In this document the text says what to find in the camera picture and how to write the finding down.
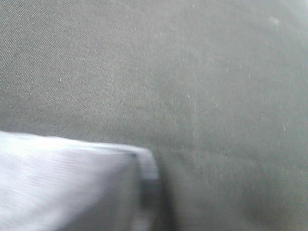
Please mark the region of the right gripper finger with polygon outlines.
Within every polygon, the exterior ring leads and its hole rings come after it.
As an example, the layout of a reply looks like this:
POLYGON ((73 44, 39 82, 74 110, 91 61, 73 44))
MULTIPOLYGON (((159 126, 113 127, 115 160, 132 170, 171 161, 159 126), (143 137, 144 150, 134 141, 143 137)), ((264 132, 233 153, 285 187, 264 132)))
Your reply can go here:
POLYGON ((145 231, 177 229, 170 190, 164 180, 141 181, 141 218, 145 231))

